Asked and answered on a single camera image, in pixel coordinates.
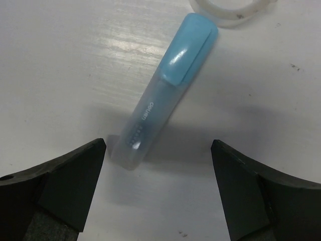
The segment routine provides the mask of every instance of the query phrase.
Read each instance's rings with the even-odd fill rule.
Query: black object
[[[70,153],[0,178],[0,241],[74,241],[82,232],[106,145]]]
[[[211,150],[231,241],[321,240],[321,184],[272,169],[219,140]]]

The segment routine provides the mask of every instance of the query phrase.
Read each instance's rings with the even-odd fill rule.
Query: deli logo
[[[153,107],[154,107],[154,103],[153,103],[153,102],[149,103],[147,109],[145,110],[144,114],[143,114],[142,117],[141,117],[142,120],[146,120],[146,119],[147,119],[147,117],[148,117],[148,115],[149,115],[149,113],[151,112],[151,109],[152,109]]]

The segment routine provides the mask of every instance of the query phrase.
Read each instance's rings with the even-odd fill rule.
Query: blue cap
[[[162,79],[175,86],[189,83],[217,36],[218,29],[211,20],[199,14],[188,14],[159,64]]]

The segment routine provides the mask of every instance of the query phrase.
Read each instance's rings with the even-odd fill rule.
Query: white table
[[[106,157],[79,240],[229,240],[213,139],[321,182],[320,10],[279,0],[220,29],[147,161],[127,172]],[[0,176],[118,134],[191,11],[188,0],[0,1]]]

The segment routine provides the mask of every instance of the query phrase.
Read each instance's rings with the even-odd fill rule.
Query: blue highlighter
[[[134,170],[206,60],[218,29],[199,14],[188,14],[111,153],[112,161]]]

